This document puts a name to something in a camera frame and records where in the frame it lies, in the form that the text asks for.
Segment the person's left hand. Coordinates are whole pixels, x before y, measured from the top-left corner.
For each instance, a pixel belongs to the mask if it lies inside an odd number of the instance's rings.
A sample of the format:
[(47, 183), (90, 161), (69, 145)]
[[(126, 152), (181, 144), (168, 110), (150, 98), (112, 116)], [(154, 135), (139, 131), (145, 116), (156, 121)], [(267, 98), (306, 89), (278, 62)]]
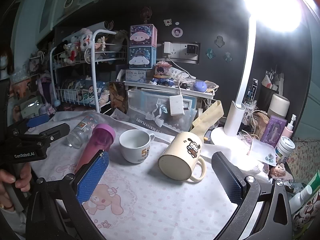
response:
[(6, 193), (4, 183), (12, 184), (14, 183), (17, 189), (20, 189), (22, 192), (28, 192), (30, 190), (30, 181), (31, 181), (31, 165), (25, 163), (20, 171), (20, 178), (16, 180), (16, 177), (9, 172), (1, 169), (0, 171), (1, 178), (1, 195)]

